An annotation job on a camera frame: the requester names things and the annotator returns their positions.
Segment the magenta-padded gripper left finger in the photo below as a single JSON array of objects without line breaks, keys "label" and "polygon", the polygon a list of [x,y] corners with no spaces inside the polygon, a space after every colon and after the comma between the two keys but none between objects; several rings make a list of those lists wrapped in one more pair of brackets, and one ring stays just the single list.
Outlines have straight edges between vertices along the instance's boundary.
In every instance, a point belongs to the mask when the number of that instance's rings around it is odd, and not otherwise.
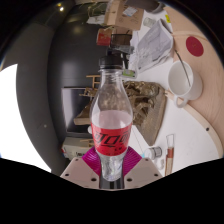
[{"label": "magenta-padded gripper left finger", "polygon": [[61,178],[84,188],[98,189],[100,187],[101,162],[92,147],[81,158],[74,157],[61,174]]}]

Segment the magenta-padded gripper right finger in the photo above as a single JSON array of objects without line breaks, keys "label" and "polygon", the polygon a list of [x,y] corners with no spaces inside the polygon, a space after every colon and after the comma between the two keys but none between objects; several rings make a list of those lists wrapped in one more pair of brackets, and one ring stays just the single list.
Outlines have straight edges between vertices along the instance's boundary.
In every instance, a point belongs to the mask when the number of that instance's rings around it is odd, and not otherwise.
[{"label": "magenta-padded gripper right finger", "polygon": [[123,160],[125,189],[140,188],[162,178],[162,175],[149,158],[142,158],[129,147]]}]

